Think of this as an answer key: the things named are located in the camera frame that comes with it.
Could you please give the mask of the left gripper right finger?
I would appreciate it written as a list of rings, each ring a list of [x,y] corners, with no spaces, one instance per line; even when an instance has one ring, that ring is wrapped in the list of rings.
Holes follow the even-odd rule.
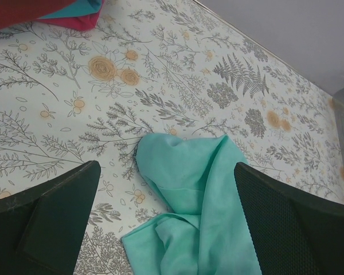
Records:
[[[262,274],[344,274],[344,205],[243,162],[234,177]]]

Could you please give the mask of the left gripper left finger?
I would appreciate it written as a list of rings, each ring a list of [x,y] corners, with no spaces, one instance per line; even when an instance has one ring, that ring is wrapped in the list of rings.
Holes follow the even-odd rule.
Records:
[[[0,274],[73,274],[100,173],[89,161],[0,199]]]

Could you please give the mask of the teal t shirt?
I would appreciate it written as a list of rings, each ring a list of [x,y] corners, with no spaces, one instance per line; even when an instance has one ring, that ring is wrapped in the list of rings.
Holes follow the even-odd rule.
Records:
[[[136,163],[166,204],[122,237],[134,274],[260,274],[234,168],[246,162],[226,135],[141,138]]]

